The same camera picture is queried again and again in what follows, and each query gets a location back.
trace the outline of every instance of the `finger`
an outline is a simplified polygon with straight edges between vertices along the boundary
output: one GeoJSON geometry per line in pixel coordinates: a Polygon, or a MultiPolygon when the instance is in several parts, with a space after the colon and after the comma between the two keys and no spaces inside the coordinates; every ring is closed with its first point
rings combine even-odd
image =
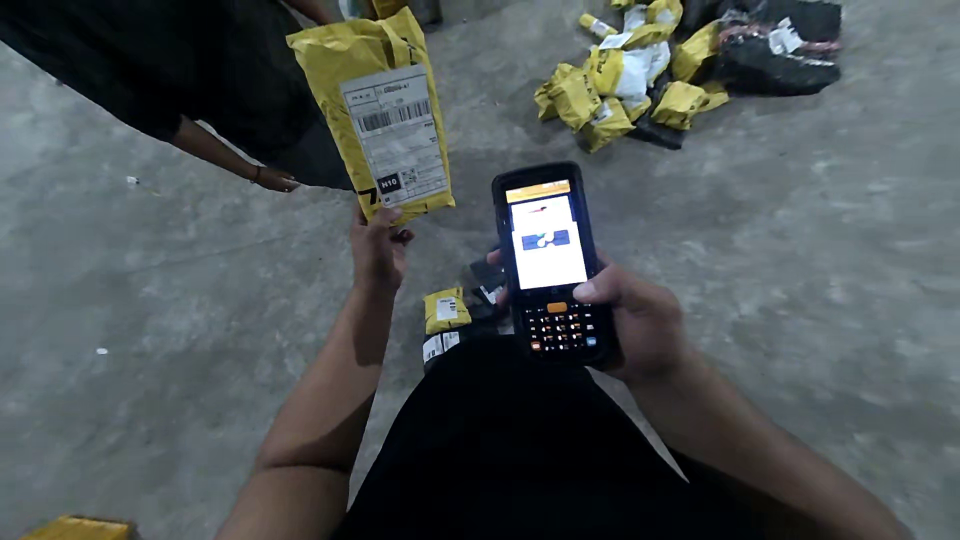
{"type": "Polygon", "coordinates": [[[367,216],[363,213],[363,208],[360,207],[360,201],[357,201],[353,205],[353,227],[366,227],[367,226],[367,216]]]}
{"type": "Polygon", "coordinates": [[[510,291],[507,290],[507,287],[503,287],[503,290],[500,291],[500,294],[496,295],[496,306],[501,309],[506,309],[510,304],[510,291]]]}
{"type": "Polygon", "coordinates": [[[390,235],[390,241],[406,246],[416,236],[417,235],[414,234],[414,232],[409,229],[404,229],[402,231],[393,231],[390,235]]]}
{"type": "Polygon", "coordinates": [[[501,265],[503,263],[503,255],[500,253],[500,250],[493,250],[487,253],[487,264],[501,265]]]}
{"type": "Polygon", "coordinates": [[[614,304],[627,309],[662,306],[672,296],[667,289],[645,282],[612,264],[591,280],[573,289],[573,297],[585,304],[614,304]]]}
{"type": "Polygon", "coordinates": [[[401,209],[381,207],[373,216],[373,219],[370,220],[370,227],[388,231],[390,224],[399,219],[401,215],[403,215],[403,210],[401,209]]]}
{"type": "Polygon", "coordinates": [[[603,250],[601,250],[601,249],[597,249],[597,260],[600,261],[600,269],[601,269],[601,270],[603,270],[604,268],[606,268],[606,267],[610,266],[611,264],[613,264],[613,259],[610,258],[609,255],[607,255],[607,252],[605,252],[605,251],[603,251],[603,250]]]}
{"type": "Polygon", "coordinates": [[[616,266],[608,266],[592,279],[573,289],[573,298],[584,304],[610,304],[623,294],[623,276],[616,266]]]}

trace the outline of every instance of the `qr code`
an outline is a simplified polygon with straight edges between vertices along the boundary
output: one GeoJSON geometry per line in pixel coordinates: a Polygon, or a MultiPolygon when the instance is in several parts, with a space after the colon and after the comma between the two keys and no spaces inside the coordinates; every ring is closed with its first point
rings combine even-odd
{"type": "Polygon", "coordinates": [[[417,181],[417,169],[400,171],[400,178],[403,180],[404,186],[415,183],[417,181]]]}

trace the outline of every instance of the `black shirt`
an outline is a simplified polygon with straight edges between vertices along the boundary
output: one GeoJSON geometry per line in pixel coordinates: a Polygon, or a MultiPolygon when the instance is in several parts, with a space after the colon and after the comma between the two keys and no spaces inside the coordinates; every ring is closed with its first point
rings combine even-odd
{"type": "Polygon", "coordinates": [[[654,451],[584,368],[513,339],[439,357],[399,412],[335,538],[736,538],[749,515],[654,451]]]}
{"type": "Polygon", "coordinates": [[[180,115],[268,158],[319,109],[276,0],[4,0],[0,39],[137,130],[170,140],[180,115]]]}

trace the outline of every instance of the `wrist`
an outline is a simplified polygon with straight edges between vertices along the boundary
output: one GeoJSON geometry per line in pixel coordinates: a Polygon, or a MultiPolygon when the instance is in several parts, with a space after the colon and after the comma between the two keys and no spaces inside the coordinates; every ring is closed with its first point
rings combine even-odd
{"type": "Polygon", "coordinates": [[[237,171],[236,174],[237,176],[239,176],[244,180],[249,180],[253,182],[254,180],[256,180],[256,175],[259,172],[260,172],[260,167],[248,161],[244,161],[243,165],[240,166],[240,170],[237,171]]]}
{"type": "Polygon", "coordinates": [[[622,378],[630,389],[676,384],[677,380],[697,373],[707,365],[700,352],[689,345],[684,345],[669,358],[642,363],[646,364],[643,369],[628,371],[622,378]]]}
{"type": "Polygon", "coordinates": [[[365,300],[390,300],[392,302],[398,290],[399,287],[394,287],[392,284],[383,281],[354,280],[351,293],[365,300]]]}

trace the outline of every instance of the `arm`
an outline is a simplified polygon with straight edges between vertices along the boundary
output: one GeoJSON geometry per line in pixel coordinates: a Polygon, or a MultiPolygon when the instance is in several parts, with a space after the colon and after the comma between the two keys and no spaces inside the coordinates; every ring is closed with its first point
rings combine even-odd
{"type": "Polygon", "coordinates": [[[396,210],[350,231],[354,284],[314,363],[280,409],[219,540],[327,538],[347,512],[360,448],[406,269],[396,210]]]}
{"type": "MultiPolygon", "coordinates": [[[[612,304],[623,357],[611,375],[627,383],[668,446],[799,513],[812,528],[808,537],[906,537],[877,497],[775,425],[687,345],[669,290],[611,265],[574,296],[612,304]]],[[[743,502],[783,517],[757,498],[743,502]]]]}
{"type": "Polygon", "coordinates": [[[286,2],[291,8],[303,13],[303,16],[320,26],[333,22],[333,19],[321,5],[321,0],[286,0],[286,2]]]}
{"type": "Polygon", "coordinates": [[[289,193],[300,186],[294,182],[294,177],[290,173],[275,171],[267,167],[258,167],[244,160],[211,132],[183,115],[180,116],[180,127],[171,139],[170,144],[201,160],[213,163],[240,178],[273,191],[289,193]]]}

